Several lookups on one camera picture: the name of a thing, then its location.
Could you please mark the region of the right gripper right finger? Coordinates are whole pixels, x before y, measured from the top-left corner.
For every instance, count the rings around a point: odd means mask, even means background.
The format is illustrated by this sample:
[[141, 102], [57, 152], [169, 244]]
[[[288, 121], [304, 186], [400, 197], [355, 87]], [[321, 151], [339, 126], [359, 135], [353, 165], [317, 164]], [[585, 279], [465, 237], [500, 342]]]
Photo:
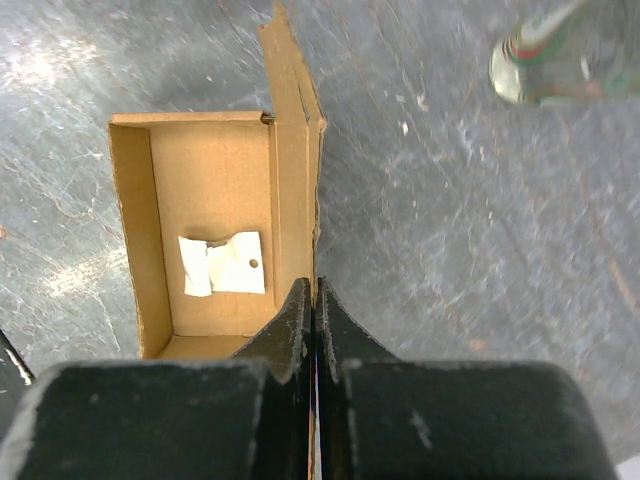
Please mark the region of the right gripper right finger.
[[326, 479], [612, 479], [589, 404], [540, 361], [404, 361], [316, 297]]

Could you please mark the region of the brown cardboard box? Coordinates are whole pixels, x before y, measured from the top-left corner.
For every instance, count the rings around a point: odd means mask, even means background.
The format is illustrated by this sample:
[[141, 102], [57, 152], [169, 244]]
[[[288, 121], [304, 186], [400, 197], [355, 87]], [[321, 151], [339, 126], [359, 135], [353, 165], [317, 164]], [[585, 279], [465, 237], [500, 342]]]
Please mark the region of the brown cardboard box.
[[[309, 470], [313, 475], [312, 306], [317, 184], [326, 122], [285, 7], [259, 29], [274, 110], [116, 114], [113, 177], [144, 359], [225, 359], [311, 288]], [[178, 237], [260, 236], [266, 293], [184, 293]]]

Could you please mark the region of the small white packet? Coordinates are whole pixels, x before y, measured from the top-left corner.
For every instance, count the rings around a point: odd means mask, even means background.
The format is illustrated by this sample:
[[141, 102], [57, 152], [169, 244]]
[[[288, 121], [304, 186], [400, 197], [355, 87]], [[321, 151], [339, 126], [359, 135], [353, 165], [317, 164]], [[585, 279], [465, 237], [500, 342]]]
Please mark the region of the small white packet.
[[239, 232], [221, 242], [178, 237], [184, 267], [184, 293], [208, 297], [215, 292], [264, 295], [265, 273], [257, 231]]

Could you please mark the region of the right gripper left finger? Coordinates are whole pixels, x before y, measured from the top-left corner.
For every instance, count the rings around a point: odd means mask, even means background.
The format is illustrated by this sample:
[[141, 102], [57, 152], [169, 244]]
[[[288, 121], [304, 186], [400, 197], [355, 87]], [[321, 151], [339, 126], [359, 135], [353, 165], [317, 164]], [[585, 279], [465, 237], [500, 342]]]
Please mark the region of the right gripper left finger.
[[219, 360], [75, 362], [26, 391], [1, 445], [5, 479], [304, 479], [310, 284]]

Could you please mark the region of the clear glass bottle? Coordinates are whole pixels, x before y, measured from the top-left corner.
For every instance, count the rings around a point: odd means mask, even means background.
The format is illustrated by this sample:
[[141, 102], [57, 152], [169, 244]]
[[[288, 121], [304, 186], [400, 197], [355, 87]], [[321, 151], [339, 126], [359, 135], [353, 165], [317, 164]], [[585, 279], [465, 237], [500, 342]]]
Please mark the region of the clear glass bottle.
[[491, 84], [520, 105], [560, 105], [639, 94], [639, 3], [568, 1], [499, 40]]

